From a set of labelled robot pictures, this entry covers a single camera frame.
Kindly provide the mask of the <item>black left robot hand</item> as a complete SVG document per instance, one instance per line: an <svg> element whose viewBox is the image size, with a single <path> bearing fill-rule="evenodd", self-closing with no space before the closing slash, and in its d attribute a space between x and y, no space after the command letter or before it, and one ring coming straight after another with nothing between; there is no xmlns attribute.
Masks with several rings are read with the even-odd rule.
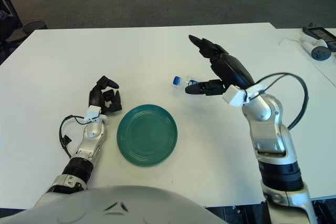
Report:
<svg viewBox="0 0 336 224"><path fill-rule="evenodd" d="M101 114L121 111L121 97L118 89L117 83L102 76L89 93L89 105L100 107Z"/></svg>

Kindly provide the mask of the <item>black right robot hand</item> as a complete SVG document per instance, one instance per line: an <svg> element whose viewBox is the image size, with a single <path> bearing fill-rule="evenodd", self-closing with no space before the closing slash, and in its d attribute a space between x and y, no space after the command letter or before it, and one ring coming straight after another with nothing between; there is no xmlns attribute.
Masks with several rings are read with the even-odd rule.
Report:
<svg viewBox="0 0 336 224"><path fill-rule="evenodd" d="M240 89L247 89L255 84L252 76L242 63L220 45L214 44L205 38L200 39L193 35L188 37L199 48L200 54L209 59L211 69L218 76L218 79L187 86L185 88L187 94L222 95L231 85Z"/></svg>

